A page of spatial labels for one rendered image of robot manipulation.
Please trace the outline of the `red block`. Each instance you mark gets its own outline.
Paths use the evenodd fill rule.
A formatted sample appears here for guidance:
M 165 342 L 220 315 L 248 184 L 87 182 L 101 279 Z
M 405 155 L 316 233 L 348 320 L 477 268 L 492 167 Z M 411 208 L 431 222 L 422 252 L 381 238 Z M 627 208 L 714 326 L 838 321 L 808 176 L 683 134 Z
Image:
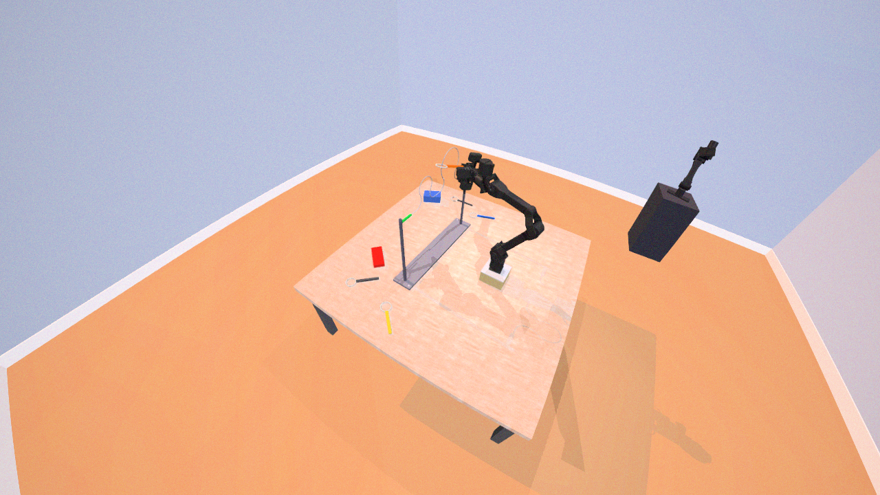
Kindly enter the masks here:
M 373 267 L 384 267 L 384 257 L 382 251 L 382 245 L 380 247 L 372 247 L 372 264 Z

